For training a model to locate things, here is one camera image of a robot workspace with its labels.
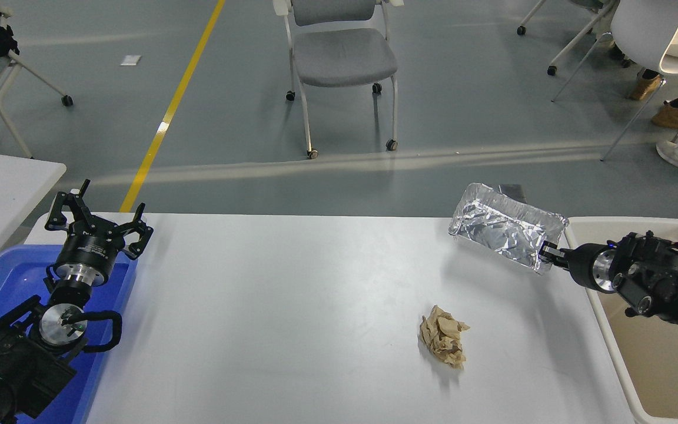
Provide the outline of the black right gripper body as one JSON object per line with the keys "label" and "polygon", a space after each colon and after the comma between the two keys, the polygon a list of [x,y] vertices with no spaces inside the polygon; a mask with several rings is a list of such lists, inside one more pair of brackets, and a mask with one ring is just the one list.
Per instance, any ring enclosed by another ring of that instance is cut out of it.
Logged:
{"label": "black right gripper body", "polygon": [[603,252],[603,245],[586,243],[567,251],[567,268],[576,284],[584,288],[600,289],[594,276],[597,256]]}

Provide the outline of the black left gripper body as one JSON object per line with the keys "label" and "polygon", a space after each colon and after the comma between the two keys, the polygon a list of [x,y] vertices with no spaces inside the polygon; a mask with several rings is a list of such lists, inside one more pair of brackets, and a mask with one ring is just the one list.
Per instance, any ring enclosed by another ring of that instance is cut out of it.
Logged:
{"label": "black left gripper body", "polygon": [[109,277],[121,250],[118,236],[65,229],[67,239],[54,269],[58,277]]}

